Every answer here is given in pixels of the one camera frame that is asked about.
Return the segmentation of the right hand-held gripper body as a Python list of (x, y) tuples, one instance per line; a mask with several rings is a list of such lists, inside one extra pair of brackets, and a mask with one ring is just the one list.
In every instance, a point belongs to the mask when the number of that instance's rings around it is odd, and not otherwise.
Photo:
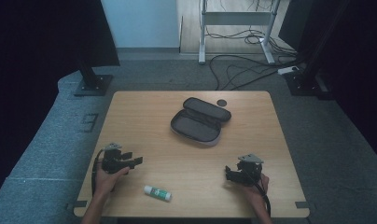
[(238, 182), (247, 186), (254, 186), (261, 179), (263, 160), (255, 154), (247, 154), (238, 158)]

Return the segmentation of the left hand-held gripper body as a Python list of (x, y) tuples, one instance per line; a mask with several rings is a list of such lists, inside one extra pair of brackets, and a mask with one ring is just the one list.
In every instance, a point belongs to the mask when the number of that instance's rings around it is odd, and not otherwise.
[(122, 146), (117, 143), (110, 143), (104, 148), (104, 158), (102, 161), (102, 169), (104, 171), (114, 174), (125, 167), (134, 168), (129, 166), (129, 162), (132, 159), (124, 161), (120, 158), (121, 154), (123, 154), (121, 149)]

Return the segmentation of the white green glue stick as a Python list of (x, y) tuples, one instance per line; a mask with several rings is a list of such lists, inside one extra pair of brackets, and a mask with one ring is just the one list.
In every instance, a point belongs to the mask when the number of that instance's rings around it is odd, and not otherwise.
[(170, 202), (172, 199), (172, 193), (165, 190), (165, 189), (159, 189), (152, 186), (144, 186), (144, 193), (150, 197)]

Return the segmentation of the dark grey pencil case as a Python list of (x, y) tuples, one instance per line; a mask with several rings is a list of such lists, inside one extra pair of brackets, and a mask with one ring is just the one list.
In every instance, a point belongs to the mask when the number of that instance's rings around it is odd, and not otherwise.
[(214, 146), (221, 137), (222, 125), (230, 119), (229, 110), (189, 97), (172, 118), (170, 127), (176, 134), (189, 140)]

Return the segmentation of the person's left hand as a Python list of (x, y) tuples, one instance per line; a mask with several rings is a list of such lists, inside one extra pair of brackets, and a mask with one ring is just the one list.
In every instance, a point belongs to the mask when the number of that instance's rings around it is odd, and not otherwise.
[(95, 191), (93, 197), (96, 199), (106, 199), (118, 180), (123, 175), (128, 174), (129, 171), (130, 168), (125, 167), (114, 174), (109, 174), (104, 171), (102, 167), (99, 167), (95, 177)]

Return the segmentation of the person's right hand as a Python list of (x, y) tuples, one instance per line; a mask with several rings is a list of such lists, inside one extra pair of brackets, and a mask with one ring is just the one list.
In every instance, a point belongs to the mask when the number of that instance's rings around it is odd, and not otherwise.
[(246, 186), (242, 187), (244, 196), (252, 205), (265, 204), (262, 194), (267, 193), (269, 181), (270, 181), (270, 178), (267, 177), (265, 174), (262, 174), (261, 179), (258, 182), (260, 189), (258, 189), (257, 187), (246, 187)]

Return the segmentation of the black metal stand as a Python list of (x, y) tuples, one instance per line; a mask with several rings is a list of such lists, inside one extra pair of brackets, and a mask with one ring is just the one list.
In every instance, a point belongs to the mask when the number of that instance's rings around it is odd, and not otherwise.
[(82, 79), (74, 92), (75, 96), (105, 96), (113, 79), (112, 75), (96, 75), (83, 60), (77, 61)]
[(319, 74), (336, 28), (351, 0), (291, 0), (279, 36), (297, 53), (301, 70), (285, 75), (294, 96), (330, 98)]

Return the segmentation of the white power strip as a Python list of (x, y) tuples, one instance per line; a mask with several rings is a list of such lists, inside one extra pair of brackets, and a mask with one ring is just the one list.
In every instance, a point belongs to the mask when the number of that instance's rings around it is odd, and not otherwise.
[(284, 75), (284, 74), (288, 74), (288, 73), (297, 72), (299, 70), (300, 69), (297, 66), (289, 66), (289, 67), (278, 69), (277, 73), (278, 73), (278, 75)]

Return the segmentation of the dark curtain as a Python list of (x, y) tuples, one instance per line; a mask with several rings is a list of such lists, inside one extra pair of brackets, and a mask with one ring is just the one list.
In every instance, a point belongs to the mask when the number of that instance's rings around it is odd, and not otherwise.
[(0, 189), (77, 70), (119, 64), (102, 0), (0, 0)]
[(351, 0), (319, 74), (377, 155), (377, 0)]

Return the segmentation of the white metal desk frame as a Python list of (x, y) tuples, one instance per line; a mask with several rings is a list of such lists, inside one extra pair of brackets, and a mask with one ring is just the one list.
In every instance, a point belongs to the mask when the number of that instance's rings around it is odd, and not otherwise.
[(199, 64), (205, 64), (205, 31), (207, 25), (226, 26), (226, 25), (248, 25), (248, 26), (267, 26), (265, 35), (259, 40), (263, 54), (268, 64), (274, 64), (272, 56), (271, 40), (272, 28), (277, 16), (281, 0), (272, 0), (270, 11), (260, 12), (213, 12), (207, 11), (207, 0), (200, 0), (200, 42), (199, 42)]

